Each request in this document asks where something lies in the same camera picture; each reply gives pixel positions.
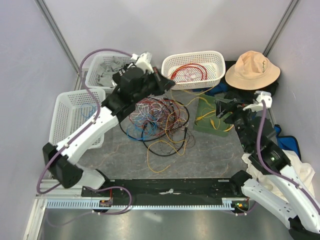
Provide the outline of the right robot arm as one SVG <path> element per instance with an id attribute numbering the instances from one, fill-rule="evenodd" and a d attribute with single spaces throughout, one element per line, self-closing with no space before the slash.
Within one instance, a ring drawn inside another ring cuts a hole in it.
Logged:
<path id="1" fill-rule="evenodd" d="M 236 99 L 216 100 L 216 117 L 226 117 L 238 135 L 241 146 L 252 165 L 282 192 L 281 199 L 262 186 L 253 176 L 241 170 L 234 174 L 229 191 L 235 197 L 245 195 L 257 202 L 288 229 L 294 240 L 320 238 L 320 204 L 296 173 L 290 158 L 263 134 L 271 96 L 261 92 L 253 104 L 244 105 Z"/>

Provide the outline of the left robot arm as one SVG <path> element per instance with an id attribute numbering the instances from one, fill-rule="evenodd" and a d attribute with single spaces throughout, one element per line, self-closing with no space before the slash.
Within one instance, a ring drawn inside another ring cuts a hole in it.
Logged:
<path id="1" fill-rule="evenodd" d="M 122 74 L 115 74 L 115 82 L 114 91 L 98 103 L 96 112 L 82 126 L 59 143 L 48 142 L 42 148 L 45 170 L 66 189 L 84 182 L 99 197 L 106 196 L 109 183 L 99 171 L 78 165 L 80 157 L 97 138 L 134 112 L 138 102 L 150 95 L 161 96 L 175 85 L 156 67 L 150 72 L 139 67 L 128 68 Z"/>

